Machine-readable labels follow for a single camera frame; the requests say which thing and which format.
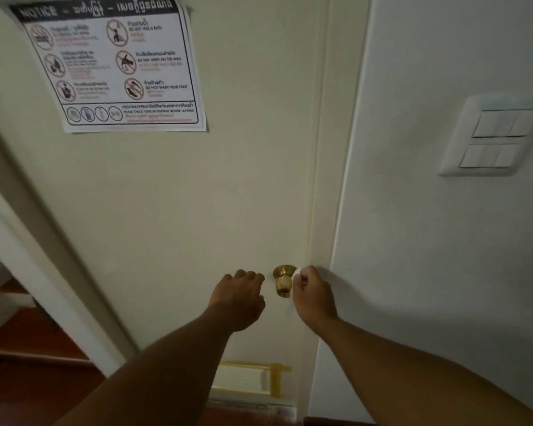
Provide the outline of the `person's right hand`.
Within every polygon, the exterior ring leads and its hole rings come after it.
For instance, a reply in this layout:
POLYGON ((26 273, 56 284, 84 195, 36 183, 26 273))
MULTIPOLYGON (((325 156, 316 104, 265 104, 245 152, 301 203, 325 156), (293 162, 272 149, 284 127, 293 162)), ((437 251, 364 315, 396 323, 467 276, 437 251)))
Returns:
POLYGON ((292 296, 299 317, 317 336, 323 338, 339 320, 331 286, 318 269, 315 286, 310 285, 303 293, 293 293, 292 288, 292 296))

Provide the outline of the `person's left hand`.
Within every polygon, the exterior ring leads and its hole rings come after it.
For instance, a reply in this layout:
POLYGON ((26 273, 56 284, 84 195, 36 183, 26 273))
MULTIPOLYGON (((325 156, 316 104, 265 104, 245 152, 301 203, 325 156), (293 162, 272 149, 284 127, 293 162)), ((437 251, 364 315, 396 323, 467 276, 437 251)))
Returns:
POLYGON ((265 309, 261 288, 215 286, 207 307, 229 333, 240 332, 256 322, 265 309))

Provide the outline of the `person's right forearm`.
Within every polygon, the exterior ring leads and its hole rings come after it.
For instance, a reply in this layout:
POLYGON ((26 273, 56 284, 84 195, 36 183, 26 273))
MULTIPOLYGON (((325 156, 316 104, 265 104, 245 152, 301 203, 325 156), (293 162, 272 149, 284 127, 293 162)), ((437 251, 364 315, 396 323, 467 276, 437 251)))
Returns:
POLYGON ((379 426, 533 426, 533 410, 455 362, 336 316, 310 328, 379 426))

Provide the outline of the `person's left forearm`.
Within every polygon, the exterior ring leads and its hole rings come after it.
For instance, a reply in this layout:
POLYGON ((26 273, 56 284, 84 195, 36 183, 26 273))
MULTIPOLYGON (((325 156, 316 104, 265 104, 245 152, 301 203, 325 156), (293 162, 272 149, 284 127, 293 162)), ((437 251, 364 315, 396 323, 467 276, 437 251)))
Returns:
POLYGON ((54 426, 197 426, 230 336, 247 325, 214 305, 129 361, 54 426))

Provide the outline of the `brass door knob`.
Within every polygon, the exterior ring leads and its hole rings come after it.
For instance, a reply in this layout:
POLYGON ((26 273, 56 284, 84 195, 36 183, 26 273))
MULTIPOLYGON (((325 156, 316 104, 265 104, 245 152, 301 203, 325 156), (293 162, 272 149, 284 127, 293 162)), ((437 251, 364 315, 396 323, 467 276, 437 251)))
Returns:
POLYGON ((272 274, 275 281, 277 295, 282 298, 289 298, 293 287, 293 277, 299 269, 291 264, 277 266, 272 274))

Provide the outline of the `cream door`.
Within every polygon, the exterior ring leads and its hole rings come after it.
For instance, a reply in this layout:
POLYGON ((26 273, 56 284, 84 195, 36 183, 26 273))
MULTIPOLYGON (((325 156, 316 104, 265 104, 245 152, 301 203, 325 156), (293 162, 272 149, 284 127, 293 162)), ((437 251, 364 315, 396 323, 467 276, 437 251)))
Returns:
POLYGON ((0 145, 139 349, 238 269, 266 308, 224 361, 282 364, 298 405, 305 326, 272 271, 307 258, 330 0, 182 0, 207 132, 65 133, 28 39, 0 9, 0 145))

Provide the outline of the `yellow-framed door vent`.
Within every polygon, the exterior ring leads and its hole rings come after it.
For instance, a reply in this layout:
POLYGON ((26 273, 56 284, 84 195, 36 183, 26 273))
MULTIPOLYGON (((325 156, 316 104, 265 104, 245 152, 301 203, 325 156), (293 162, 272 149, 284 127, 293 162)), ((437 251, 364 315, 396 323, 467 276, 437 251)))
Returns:
POLYGON ((211 389, 216 392, 293 398, 292 367, 279 363, 221 362, 211 389))

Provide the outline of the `white notice poster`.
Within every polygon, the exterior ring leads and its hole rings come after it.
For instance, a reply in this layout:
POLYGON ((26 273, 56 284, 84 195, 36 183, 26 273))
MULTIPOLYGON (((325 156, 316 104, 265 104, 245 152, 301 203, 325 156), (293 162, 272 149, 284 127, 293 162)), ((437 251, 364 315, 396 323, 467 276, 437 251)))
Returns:
POLYGON ((182 0, 0 0, 66 133, 206 132, 182 0))

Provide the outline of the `white wall switch panel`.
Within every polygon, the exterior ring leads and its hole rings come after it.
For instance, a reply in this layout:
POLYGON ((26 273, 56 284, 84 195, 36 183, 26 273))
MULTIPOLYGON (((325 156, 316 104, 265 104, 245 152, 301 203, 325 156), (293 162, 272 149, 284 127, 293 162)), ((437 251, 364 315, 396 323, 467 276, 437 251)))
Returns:
POLYGON ((533 90, 471 95, 463 104, 438 175, 510 177, 533 147, 533 90))

